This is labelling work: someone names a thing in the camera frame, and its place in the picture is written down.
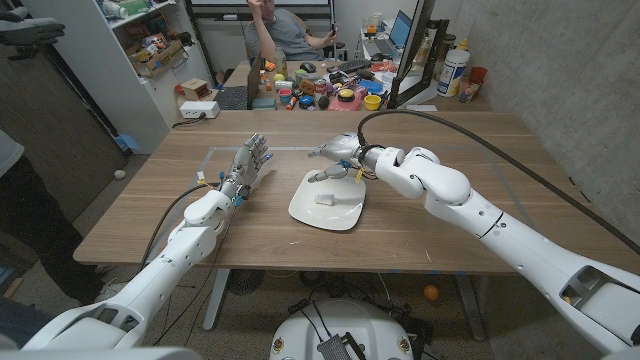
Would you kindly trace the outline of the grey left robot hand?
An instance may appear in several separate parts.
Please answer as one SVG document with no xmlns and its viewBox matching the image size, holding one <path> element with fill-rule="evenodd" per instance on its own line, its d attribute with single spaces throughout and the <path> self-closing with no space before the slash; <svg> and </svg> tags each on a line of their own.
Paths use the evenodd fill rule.
<svg viewBox="0 0 640 360">
<path fill-rule="evenodd" d="M 236 151 L 230 169 L 218 190 L 228 198 L 233 198 L 250 186 L 256 180 L 262 165 L 272 157 L 267 150 L 268 146 L 262 134 L 255 133 L 250 137 Z"/>
</svg>

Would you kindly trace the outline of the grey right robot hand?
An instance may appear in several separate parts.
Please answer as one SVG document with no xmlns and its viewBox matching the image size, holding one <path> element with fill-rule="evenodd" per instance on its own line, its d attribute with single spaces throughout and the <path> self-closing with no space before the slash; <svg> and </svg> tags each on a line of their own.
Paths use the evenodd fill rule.
<svg viewBox="0 0 640 360">
<path fill-rule="evenodd" d="M 355 133 L 337 135 L 308 154 L 309 157 L 325 157 L 335 161 L 335 164 L 310 176 L 307 181 L 315 183 L 327 179 L 341 179 L 347 176 L 349 169 L 360 169 L 362 167 L 361 161 L 358 159 L 360 150 L 361 145 Z"/>
</svg>

